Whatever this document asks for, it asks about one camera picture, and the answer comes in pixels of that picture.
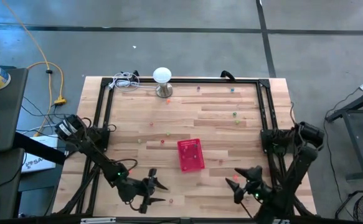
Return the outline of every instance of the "black cable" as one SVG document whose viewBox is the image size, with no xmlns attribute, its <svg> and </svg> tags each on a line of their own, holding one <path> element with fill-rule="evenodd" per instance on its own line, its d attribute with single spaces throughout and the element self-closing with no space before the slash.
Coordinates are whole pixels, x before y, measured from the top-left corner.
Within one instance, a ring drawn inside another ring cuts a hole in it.
<svg viewBox="0 0 363 224">
<path fill-rule="evenodd" d="M 26 98 L 25 96 L 24 96 L 24 99 L 25 100 L 27 100 L 34 108 L 36 108 L 37 110 L 38 110 L 38 112 L 41 114 L 41 115 L 44 115 L 43 114 L 43 112 L 34 104 L 34 103 L 32 103 L 28 98 Z M 51 119 L 51 117 L 50 117 L 50 115 L 47 115 L 47 117 L 48 117 L 48 122 L 49 122 L 49 124 L 50 124 L 50 121 L 51 121 L 51 123 L 52 124 L 55 124 L 53 121 L 52 121 L 52 119 Z M 52 129 L 52 127 L 50 126 L 50 128 L 51 128 L 51 134 L 53 134 L 54 133 L 54 130 Z"/>
<path fill-rule="evenodd" d="M 114 124 L 110 124 L 110 125 L 108 125 L 108 127 L 109 126 L 113 126 L 114 127 L 114 130 L 109 130 L 109 132 L 114 132 L 114 131 L 116 131 L 118 128 L 116 127 L 116 125 L 114 125 Z"/>
<path fill-rule="evenodd" d="M 52 196 L 51 196 L 51 199 L 50 199 L 50 203 L 49 203 L 49 206 L 47 207 L 47 210 L 44 212 L 44 216 L 47 215 L 47 213 L 49 212 L 50 210 L 50 207 L 51 207 L 51 204 L 52 202 L 54 201 L 54 198 L 55 198 L 55 192 L 57 191 L 58 189 L 58 185 L 56 187 L 54 187 L 54 190 L 52 191 Z"/>
<path fill-rule="evenodd" d="M 5 184 L 10 183 L 12 180 L 14 180 L 14 179 L 15 179 L 15 177 L 17 176 L 17 174 L 18 174 L 18 173 L 22 170 L 22 166 L 25 164 L 25 162 L 26 162 L 26 158 L 27 158 L 27 153 L 25 153 L 24 162 L 23 162 L 23 163 L 22 163 L 22 165 L 18 168 L 18 170 L 17 170 L 17 172 L 14 174 L 14 176 L 13 176 L 11 179 L 9 179 L 9 180 L 5 181 L 4 183 L 1 183 L 1 184 L 0 184 L 0 187 L 1 187 L 1 186 L 3 186 L 3 185 L 5 185 Z"/>
<path fill-rule="evenodd" d="M 256 197 L 253 196 L 254 199 L 256 199 L 256 201 L 259 203 L 259 204 L 262 204 L 261 201 L 259 201 Z"/>
<path fill-rule="evenodd" d="M 37 133 L 39 133 L 39 134 L 41 134 L 41 135 L 43 135 L 43 136 L 47 136 L 47 137 L 51 137 L 51 138 L 58 138 L 58 137 L 54 137 L 54 136 L 49 136 L 49 135 L 47 135 L 47 134 L 43 134 L 43 133 L 41 133 L 40 131 L 37 131 L 37 130 L 20 130 L 20 129 L 17 129 L 16 131 L 23 131 L 23 132 L 30 132 L 30 131 L 35 131 L 35 132 L 37 132 Z"/>
<path fill-rule="evenodd" d="M 88 124 L 88 127 L 87 128 L 91 128 L 91 126 L 92 126 L 92 121 L 90 120 L 90 118 L 82 118 L 82 119 L 86 119 L 88 122 L 89 122 L 89 124 Z"/>
<path fill-rule="evenodd" d="M 333 110 L 335 110 L 335 108 L 336 108 L 339 104 L 341 104 L 342 102 L 346 101 L 346 100 L 348 99 L 348 97 L 349 97 L 349 96 L 351 96 L 351 95 L 355 94 L 355 93 L 356 93 L 356 91 L 358 91 L 359 89 L 360 89 L 360 88 L 356 88 L 356 90 L 354 90 L 352 93 L 348 94 L 348 95 L 347 95 L 347 96 L 346 96 L 343 100 L 341 100 L 341 101 L 337 102 L 337 103 L 335 104 L 335 106 L 334 106 L 332 109 L 328 110 L 328 111 L 325 113 L 325 117 L 324 117 L 324 132 L 325 132 L 325 136 L 326 136 L 326 145 L 327 145 L 327 147 L 328 147 L 328 151 L 329 151 L 329 161 L 330 161 L 330 163 L 331 163 L 332 173 L 333 173 L 333 177 L 334 177 L 334 180 L 335 180 L 335 183 L 336 183 L 337 193 L 338 193 L 338 195 L 339 195 L 339 199 L 340 199 L 341 203 L 343 203 L 343 200 L 342 200 L 342 196 L 341 196 L 341 191 L 340 191 L 340 189 L 339 189 L 339 184 L 338 184 L 337 179 L 336 179 L 335 168 L 334 168 L 333 163 L 332 163 L 332 152 L 331 152 L 331 148 L 329 147 L 329 135 L 328 135 L 328 132 L 326 131 L 325 123 L 326 123 L 326 118 L 327 118 L 327 116 L 328 116 L 328 113 L 329 113 L 329 112 L 331 112 L 331 111 L 333 111 Z M 353 218 L 353 216 L 350 214 L 350 212 L 349 212 L 346 208 L 344 208 L 344 209 L 347 211 L 347 213 L 350 215 L 350 217 L 351 217 L 351 218 Z"/>
<path fill-rule="evenodd" d="M 112 159 L 111 161 L 114 162 L 114 163 L 123 162 L 123 161 L 134 161 L 134 165 L 131 168 L 129 168 L 128 171 L 134 169 L 138 165 L 138 161 L 136 159 L 120 159 L 118 161 Z"/>
<path fill-rule="evenodd" d="M 295 121 L 295 119 L 293 119 L 293 116 L 292 116 L 292 110 L 293 110 L 293 107 L 295 106 L 295 103 L 293 103 L 293 102 L 291 101 L 291 104 L 292 104 L 292 106 L 291 106 L 291 110 L 289 111 L 289 116 L 291 116 L 291 119 L 292 119 L 293 125 L 295 125 L 295 124 L 296 124 L 296 121 Z"/>
<path fill-rule="evenodd" d="M 57 115 L 61 115 L 61 114 L 56 114 L 55 113 L 55 110 L 57 109 L 57 105 L 54 105 L 55 107 L 54 107 L 54 111 L 52 112 L 52 114 L 56 117 L 56 118 L 58 118 L 58 119 L 60 119 L 60 120 L 63 120 L 61 117 L 58 117 Z"/>
<path fill-rule="evenodd" d="M 134 208 L 132 205 L 131 205 L 131 202 L 129 202 L 129 205 L 130 205 L 130 208 L 133 209 L 133 211 L 139 211 L 138 208 Z"/>
<path fill-rule="evenodd" d="M 43 115 L 37 115 L 37 114 L 32 114 L 30 111 L 28 111 L 28 110 L 26 110 L 26 112 L 28 112 L 30 115 L 32 115 L 32 116 L 48 116 L 48 115 L 54 115 L 54 114 L 43 114 Z M 58 114 L 58 113 L 56 113 L 56 115 L 66 115 L 66 116 L 70 116 L 71 114 Z"/>
<path fill-rule="evenodd" d="M 249 211 L 246 209 L 246 207 L 243 205 L 243 203 L 240 203 L 242 205 L 242 208 L 245 209 L 245 212 L 248 214 L 248 216 L 253 219 L 252 215 L 249 213 Z"/>
</svg>

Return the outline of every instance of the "yellow plug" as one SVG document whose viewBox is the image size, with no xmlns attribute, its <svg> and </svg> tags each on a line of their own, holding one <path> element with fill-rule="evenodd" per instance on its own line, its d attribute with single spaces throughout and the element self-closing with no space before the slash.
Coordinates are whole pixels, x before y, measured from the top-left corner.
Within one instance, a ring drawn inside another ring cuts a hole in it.
<svg viewBox="0 0 363 224">
<path fill-rule="evenodd" d="M 60 106 L 67 103 L 67 100 L 62 96 L 58 96 L 58 99 L 54 101 L 54 105 Z"/>
</svg>

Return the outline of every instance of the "cable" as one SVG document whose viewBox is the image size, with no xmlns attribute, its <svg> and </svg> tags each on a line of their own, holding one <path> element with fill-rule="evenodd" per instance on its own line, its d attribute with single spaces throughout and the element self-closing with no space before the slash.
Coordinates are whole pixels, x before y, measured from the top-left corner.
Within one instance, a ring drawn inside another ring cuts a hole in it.
<svg viewBox="0 0 363 224">
<path fill-rule="evenodd" d="M 113 81 L 108 85 L 109 88 L 113 89 L 113 87 L 119 89 L 120 91 L 133 91 L 136 90 L 138 87 L 141 88 L 156 88 L 155 86 L 141 86 L 139 85 L 139 78 L 138 76 L 136 76 L 134 73 L 130 73 L 130 72 L 121 72 L 121 73 L 116 73 L 113 76 Z M 124 88 L 119 88 L 119 87 L 129 87 L 129 86 L 134 86 L 134 89 L 131 90 L 127 90 Z"/>
<path fill-rule="evenodd" d="M 43 114 L 43 112 L 41 112 L 41 110 L 40 109 L 38 109 L 38 107 L 34 104 L 34 103 L 32 103 L 28 98 L 26 98 L 25 96 L 24 96 L 24 99 L 25 100 L 27 100 L 32 106 L 34 106 L 34 108 L 36 108 L 39 112 L 40 112 L 40 114 L 41 115 L 44 115 Z M 50 121 L 51 121 L 51 123 L 52 124 L 55 124 L 53 121 L 52 121 L 52 119 L 50 118 L 50 115 L 47 115 L 47 117 L 50 119 Z"/>
<path fill-rule="evenodd" d="M 139 211 L 138 208 L 134 208 L 132 205 L 131 205 L 131 202 L 129 202 L 129 205 L 130 205 L 130 208 L 133 209 L 134 211 Z"/>
<path fill-rule="evenodd" d="M 326 118 L 327 118 L 327 116 L 328 116 L 328 113 L 329 112 L 331 112 L 331 111 L 333 111 L 333 110 L 335 110 L 335 108 L 339 105 L 339 104 L 341 104 L 342 102 L 344 102 L 344 101 L 346 101 L 351 95 L 353 95 L 353 94 L 355 94 L 356 93 L 356 91 L 357 90 L 359 90 L 360 88 L 356 88 L 356 90 L 354 90 L 352 93 L 350 93 L 350 94 L 348 94 L 343 100 L 341 100 L 341 101 L 339 101 L 339 102 L 337 102 L 336 104 L 335 104 L 335 106 L 332 108 L 332 109 L 330 109 L 330 110 L 328 110 L 326 113 L 325 113 L 325 117 L 324 117 L 324 132 L 325 132 L 325 136 L 326 136 L 326 145 L 327 145 L 327 147 L 328 147 L 328 151 L 329 151 L 329 161 L 330 161 L 330 163 L 331 163 L 331 168 L 332 168 L 332 173 L 333 173 L 333 177 L 334 177 L 334 180 L 335 180 L 335 183 L 336 183 L 336 188 L 337 188 L 337 193 L 339 194 L 339 199 L 340 199 L 340 201 L 343 203 L 343 200 L 342 200 L 342 196 L 341 196 L 341 192 L 340 192 L 340 189 L 339 189 L 339 184 L 338 184 L 338 182 L 337 182 L 337 179 L 336 179 L 336 173 L 335 173 L 335 168 L 334 168 L 334 166 L 333 166 L 333 163 L 332 163 L 332 152 L 331 152 L 331 148 L 329 147 L 329 135 L 328 135 L 328 132 L 326 131 L 326 126 L 325 126 L 325 123 L 326 123 Z M 350 212 L 346 209 L 346 208 L 344 208 L 347 212 L 348 212 L 348 214 L 350 215 L 350 217 L 351 218 L 353 218 L 353 216 L 350 214 Z"/>
<path fill-rule="evenodd" d="M 92 126 L 92 121 L 90 120 L 90 118 L 82 118 L 82 119 L 86 119 L 89 122 L 87 128 L 90 128 Z"/>
<path fill-rule="evenodd" d="M 23 22 L 21 21 L 21 19 L 17 16 L 17 14 L 11 9 L 11 7 L 9 7 L 8 3 L 6 2 L 6 0 L 1 0 L 1 2 L 8 8 L 8 10 L 14 16 L 14 18 L 16 19 L 16 21 L 22 26 L 22 28 L 25 30 L 25 32 L 27 33 L 27 35 L 29 35 L 29 37 L 32 39 L 33 43 L 36 45 L 37 49 L 39 49 L 39 52 L 43 56 L 44 62 L 34 63 L 34 64 L 28 66 L 27 69 L 31 69 L 35 65 L 39 65 L 39 64 L 42 64 L 42 63 L 44 63 L 47 66 L 47 70 L 45 72 L 49 75 L 49 93 L 50 93 L 50 104 L 49 104 L 49 106 L 50 107 L 49 107 L 49 110 L 47 111 L 47 114 L 49 114 L 50 113 L 50 109 L 51 109 L 51 103 L 52 103 L 52 91 L 51 91 L 51 73 L 52 73 L 52 71 L 50 70 L 50 65 L 53 65 L 53 66 L 57 67 L 58 70 L 61 73 L 61 77 L 62 77 L 61 88 L 60 88 L 60 94 L 59 94 L 59 97 L 58 97 L 58 100 L 57 100 L 61 104 L 66 103 L 65 98 L 62 97 L 62 87 L 64 85 L 64 73 L 62 72 L 61 68 L 58 65 L 56 65 L 56 64 L 54 64 L 52 62 L 48 62 L 47 61 L 47 58 L 45 57 L 45 54 L 44 54 L 43 50 L 40 48 L 39 43 L 37 43 L 37 41 L 35 40 L 35 38 L 33 37 L 33 35 L 29 32 L 29 30 L 27 30 L 27 28 L 25 27 L 25 25 L 23 24 Z M 47 121 L 47 118 L 45 117 L 44 120 L 43 120 L 43 123 L 42 123 L 42 125 L 40 127 L 40 129 L 38 130 L 38 132 L 36 132 L 35 136 L 38 136 L 39 135 L 39 132 L 41 131 L 41 129 L 44 126 L 44 123 L 46 121 Z"/>
<path fill-rule="evenodd" d="M 256 201 L 259 203 L 259 204 L 262 204 L 261 201 L 259 201 L 255 196 L 253 196 L 254 199 L 256 199 Z"/>
<path fill-rule="evenodd" d="M 51 127 L 55 127 L 55 125 L 56 125 L 56 124 L 47 124 L 47 125 L 44 125 L 44 126 L 43 126 L 43 128 L 45 128 L 45 127 L 49 127 L 49 126 L 51 126 Z M 36 129 L 38 129 L 38 128 L 40 128 L 40 126 L 39 126 L 39 127 L 36 127 L 36 128 L 29 129 L 29 130 L 27 130 L 27 131 L 24 131 L 24 132 L 23 132 L 23 133 L 21 133 L 21 134 L 26 134 L 26 133 L 31 132 L 31 131 L 34 131 L 34 130 L 36 130 Z"/>
<path fill-rule="evenodd" d="M 108 125 L 108 127 L 109 126 L 113 126 L 114 127 L 114 130 L 109 130 L 109 132 L 115 132 L 118 128 L 116 127 L 116 125 L 114 125 L 114 124 L 110 124 L 110 125 Z"/>
<path fill-rule="evenodd" d="M 28 111 L 27 109 L 25 109 L 23 106 L 21 106 L 21 108 L 24 109 L 26 112 L 28 112 L 32 116 L 48 116 L 48 115 L 54 115 L 54 114 L 43 114 L 43 115 L 32 114 L 30 111 Z M 56 115 L 66 115 L 66 116 L 70 116 L 71 114 L 56 114 Z"/>
<path fill-rule="evenodd" d="M 56 187 L 54 187 L 54 190 L 52 191 L 52 196 L 51 196 L 51 199 L 49 202 L 49 206 L 47 207 L 47 210 L 44 212 L 44 216 L 46 216 L 50 210 L 50 207 L 51 207 L 52 202 L 54 201 L 55 193 L 56 193 L 57 189 L 58 189 L 58 185 Z"/>
<path fill-rule="evenodd" d="M 1 184 L 0 184 L 0 187 L 1 187 L 1 186 L 3 186 L 3 185 L 5 185 L 5 184 L 10 183 L 12 180 L 14 180 L 14 179 L 15 179 L 15 177 L 17 176 L 17 174 L 18 174 L 18 173 L 22 170 L 22 166 L 25 164 L 25 162 L 26 162 L 26 158 L 27 158 L 27 153 L 25 153 L 24 162 L 23 162 L 23 163 L 22 163 L 22 165 L 18 168 L 18 170 L 17 170 L 17 172 L 14 174 L 14 176 L 13 176 L 11 179 L 9 179 L 9 180 L 5 181 L 4 183 L 1 183 Z"/>
<path fill-rule="evenodd" d="M 130 171 L 130 170 L 132 170 L 132 169 L 134 169 L 137 165 L 138 165 L 138 161 L 136 160 L 136 159 L 120 159 L 120 160 L 118 160 L 118 161 L 116 161 L 116 160 L 111 160 L 113 163 L 116 163 L 116 162 L 123 162 L 123 161 L 133 161 L 134 162 L 134 165 L 131 167 L 131 168 L 129 168 L 128 169 L 128 171 Z"/>
<path fill-rule="evenodd" d="M 58 118 L 58 119 L 60 119 L 60 120 L 63 120 L 63 118 L 58 117 L 58 116 L 57 116 L 57 114 L 55 113 L 55 110 L 57 109 L 57 107 L 58 107 L 58 106 L 57 106 L 57 105 L 53 105 L 53 106 L 55 106 L 55 107 L 54 107 L 54 111 L 52 112 L 52 114 L 53 114 L 56 118 Z"/>
<path fill-rule="evenodd" d="M 27 131 L 27 130 L 20 130 L 20 129 L 17 129 L 16 131 L 29 132 L 29 131 Z M 37 133 L 39 133 L 39 134 L 41 134 L 41 135 L 43 135 L 43 136 L 47 136 L 47 137 L 51 137 L 51 138 L 58 138 L 58 137 L 54 137 L 54 136 L 49 136 L 49 135 L 47 135 L 47 134 L 43 134 L 43 133 L 41 133 L 41 132 L 39 132 L 39 131 L 36 131 L 36 130 L 31 130 L 31 131 L 35 131 L 35 132 L 37 132 Z"/>
<path fill-rule="evenodd" d="M 34 44 L 36 45 L 36 47 L 39 49 L 40 53 L 42 54 L 43 58 L 44 58 L 44 62 L 47 66 L 47 69 L 50 69 L 49 63 L 47 61 L 47 58 L 45 57 L 45 54 L 43 52 L 43 50 L 40 48 L 39 43 L 37 43 L 37 41 L 35 40 L 35 38 L 33 37 L 33 35 L 29 32 L 29 30 L 26 29 L 25 25 L 23 24 L 23 22 L 20 20 L 20 18 L 15 14 L 15 12 L 9 7 L 9 5 L 7 4 L 6 0 L 1 0 L 1 2 L 8 8 L 8 10 L 11 12 L 11 14 L 14 16 L 14 18 L 17 20 L 17 22 L 24 28 L 24 30 L 26 31 L 27 35 L 29 35 L 29 37 L 32 39 L 32 41 L 34 42 Z"/>
<path fill-rule="evenodd" d="M 34 63 L 34 64 L 32 64 L 32 65 L 29 65 L 27 69 L 31 69 L 32 67 L 35 67 L 36 65 L 40 65 L 40 64 L 43 64 L 43 63 L 45 63 L 45 62 L 36 62 L 36 63 Z M 59 96 L 58 96 L 58 99 L 63 98 L 63 97 L 62 97 L 62 90 L 63 90 L 63 88 L 64 88 L 64 72 L 62 71 L 62 69 L 61 69 L 58 65 L 56 65 L 56 64 L 54 64 L 54 63 L 52 63 L 52 62 L 47 62 L 47 63 L 48 63 L 49 65 L 53 65 L 55 68 L 57 68 L 57 69 L 58 69 L 58 71 L 59 71 L 59 73 L 61 74 L 61 87 L 60 87 L 60 89 L 59 89 Z"/>
<path fill-rule="evenodd" d="M 295 106 L 295 103 L 293 103 L 293 102 L 291 101 L 291 104 L 292 104 L 292 106 L 291 106 L 291 110 L 289 111 L 289 115 L 291 116 L 291 119 L 292 119 L 293 125 L 295 125 L 295 124 L 296 124 L 296 121 L 295 121 L 295 119 L 293 119 L 293 116 L 292 116 L 292 110 L 293 110 L 293 107 Z"/>
<path fill-rule="evenodd" d="M 249 211 L 246 209 L 246 207 L 243 205 L 243 203 L 240 203 L 242 205 L 242 208 L 245 209 L 245 212 L 248 214 L 248 216 L 253 219 L 252 215 L 249 213 Z"/>
</svg>

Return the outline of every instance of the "yellow extension cord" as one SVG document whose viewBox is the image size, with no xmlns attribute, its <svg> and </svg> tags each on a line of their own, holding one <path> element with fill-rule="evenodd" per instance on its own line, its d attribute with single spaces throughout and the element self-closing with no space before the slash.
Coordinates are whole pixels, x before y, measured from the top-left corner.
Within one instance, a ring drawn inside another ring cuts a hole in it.
<svg viewBox="0 0 363 224">
<path fill-rule="evenodd" d="M 52 63 L 52 62 L 48 62 L 47 61 L 47 58 L 45 57 L 45 54 L 43 52 L 43 50 L 40 48 L 40 45 L 39 43 L 37 43 L 37 41 L 35 40 L 35 38 L 33 37 L 33 35 L 29 32 L 29 30 L 26 29 L 25 25 L 23 24 L 23 22 L 20 20 L 20 18 L 15 14 L 15 12 L 9 7 L 9 5 L 7 4 L 6 0 L 1 0 L 2 3 L 8 8 L 8 10 L 11 12 L 11 14 L 14 16 L 14 18 L 17 20 L 17 22 L 24 28 L 24 30 L 26 31 L 27 35 L 29 35 L 29 37 L 33 40 L 33 43 L 36 45 L 36 47 L 39 49 L 40 53 L 42 54 L 43 58 L 44 58 L 44 62 L 37 62 L 37 63 L 34 63 L 32 65 L 29 65 L 27 67 L 27 69 L 31 69 L 32 67 L 36 66 L 36 65 L 40 65 L 40 64 L 45 64 L 47 66 L 47 69 L 50 70 L 50 65 L 53 65 L 54 67 L 56 67 L 60 74 L 61 74 L 61 88 L 60 88 L 60 91 L 59 91 L 59 96 L 58 96 L 58 101 L 64 101 L 64 103 L 66 103 L 66 100 L 65 98 L 62 97 L 62 88 L 64 87 L 64 73 L 62 72 L 62 69 Z M 50 93 L 50 103 L 49 103 L 49 110 L 47 111 L 47 114 L 50 114 L 50 110 L 51 110 L 51 105 L 52 105 L 52 91 L 51 91 L 51 74 L 49 74 L 49 93 Z M 40 126 L 39 130 L 37 130 L 38 132 L 36 132 L 34 134 L 34 136 L 39 136 L 39 132 L 40 130 L 43 128 L 45 122 L 48 121 L 46 116 L 44 116 L 44 120 L 43 120 L 43 123 L 42 125 Z"/>
</svg>

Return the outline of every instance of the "white lamp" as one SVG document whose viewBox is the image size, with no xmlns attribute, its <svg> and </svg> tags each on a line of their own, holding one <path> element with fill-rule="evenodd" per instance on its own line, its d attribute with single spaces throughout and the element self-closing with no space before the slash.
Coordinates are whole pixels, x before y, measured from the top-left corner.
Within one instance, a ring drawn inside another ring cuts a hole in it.
<svg viewBox="0 0 363 224">
<path fill-rule="evenodd" d="M 153 74 L 154 80 L 159 83 L 156 87 L 158 97 L 167 98 L 173 94 L 173 87 L 168 83 L 171 79 L 171 72 L 168 68 L 157 68 Z"/>
</svg>

